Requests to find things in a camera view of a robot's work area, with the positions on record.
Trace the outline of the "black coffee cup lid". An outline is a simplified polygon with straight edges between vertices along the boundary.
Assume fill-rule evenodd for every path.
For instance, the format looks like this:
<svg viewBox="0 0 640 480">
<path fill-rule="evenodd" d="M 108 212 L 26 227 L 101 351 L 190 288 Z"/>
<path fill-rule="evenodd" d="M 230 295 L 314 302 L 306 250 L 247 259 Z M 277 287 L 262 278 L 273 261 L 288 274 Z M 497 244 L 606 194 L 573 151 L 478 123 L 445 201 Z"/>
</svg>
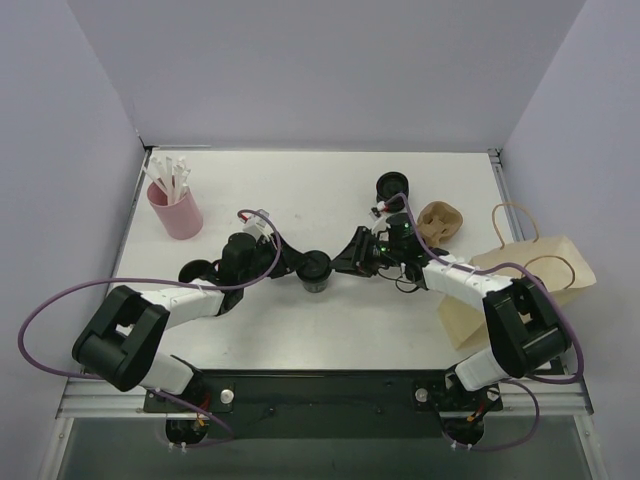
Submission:
<svg viewBox="0 0 640 480">
<path fill-rule="evenodd" d="M 331 274 L 331 259 L 323 251 L 311 250 L 303 254 L 303 263 L 296 274 L 303 282 L 321 282 Z"/>
</svg>

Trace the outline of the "grey paper coffee cup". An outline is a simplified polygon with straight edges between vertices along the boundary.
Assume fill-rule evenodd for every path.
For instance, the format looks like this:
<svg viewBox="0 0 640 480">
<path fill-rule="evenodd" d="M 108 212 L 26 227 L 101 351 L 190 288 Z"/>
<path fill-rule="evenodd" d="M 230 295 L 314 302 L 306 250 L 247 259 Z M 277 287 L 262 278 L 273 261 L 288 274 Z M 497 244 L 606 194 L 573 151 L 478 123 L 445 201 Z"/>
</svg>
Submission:
<svg viewBox="0 0 640 480">
<path fill-rule="evenodd" d="M 303 288 L 309 293 L 312 293 L 312 294 L 321 293 L 328 287 L 328 278 L 303 280 L 302 285 L 303 285 Z"/>
</svg>

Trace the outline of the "stack of black lids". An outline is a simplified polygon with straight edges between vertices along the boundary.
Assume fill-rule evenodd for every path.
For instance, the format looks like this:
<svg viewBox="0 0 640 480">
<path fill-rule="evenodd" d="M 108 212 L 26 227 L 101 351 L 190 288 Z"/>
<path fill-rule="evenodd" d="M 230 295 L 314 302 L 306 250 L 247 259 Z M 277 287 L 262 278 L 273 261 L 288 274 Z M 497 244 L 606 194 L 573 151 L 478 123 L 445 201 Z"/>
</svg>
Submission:
<svg viewBox="0 0 640 480">
<path fill-rule="evenodd" d="M 387 202 L 399 193 L 409 198 L 409 180 L 401 172 L 389 171 L 382 174 L 378 178 L 375 188 L 378 202 Z"/>
</svg>

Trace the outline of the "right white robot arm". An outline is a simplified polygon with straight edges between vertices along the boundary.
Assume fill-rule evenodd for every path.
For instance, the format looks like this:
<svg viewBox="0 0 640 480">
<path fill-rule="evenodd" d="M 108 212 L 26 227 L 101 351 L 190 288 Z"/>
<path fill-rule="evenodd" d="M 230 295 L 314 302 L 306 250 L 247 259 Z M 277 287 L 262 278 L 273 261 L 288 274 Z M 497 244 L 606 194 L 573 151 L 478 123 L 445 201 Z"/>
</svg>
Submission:
<svg viewBox="0 0 640 480">
<path fill-rule="evenodd" d="M 443 384 L 446 401 L 464 408 L 479 390 L 505 379 L 520 379 L 572 346 L 550 295 L 538 281 L 481 273 L 419 238 L 406 213 L 386 227 L 359 226 L 331 261 L 337 273 L 372 277 L 398 268 L 420 290 L 444 294 L 484 315 L 489 345 L 452 367 Z"/>
</svg>

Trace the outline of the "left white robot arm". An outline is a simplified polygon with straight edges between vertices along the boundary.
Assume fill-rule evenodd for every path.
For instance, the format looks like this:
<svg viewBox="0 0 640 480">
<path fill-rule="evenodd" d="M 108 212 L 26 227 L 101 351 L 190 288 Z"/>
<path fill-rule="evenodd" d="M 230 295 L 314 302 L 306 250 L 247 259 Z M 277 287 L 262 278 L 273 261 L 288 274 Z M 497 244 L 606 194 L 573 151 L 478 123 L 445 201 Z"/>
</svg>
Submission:
<svg viewBox="0 0 640 480">
<path fill-rule="evenodd" d="M 276 238 L 236 233 L 215 261 L 193 260 L 179 272 L 188 288 L 136 291 L 122 285 L 106 296 L 72 348 L 78 363 L 126 392 L 136 386 L 167 392 L 179 410 L 201 403 L 196 368 L 159 351 L 167 329 L 230 312 L 244 297 L 244 285 L 267 273 L 272 279 L 295 272 L 305 255 Z"/>
</svg>

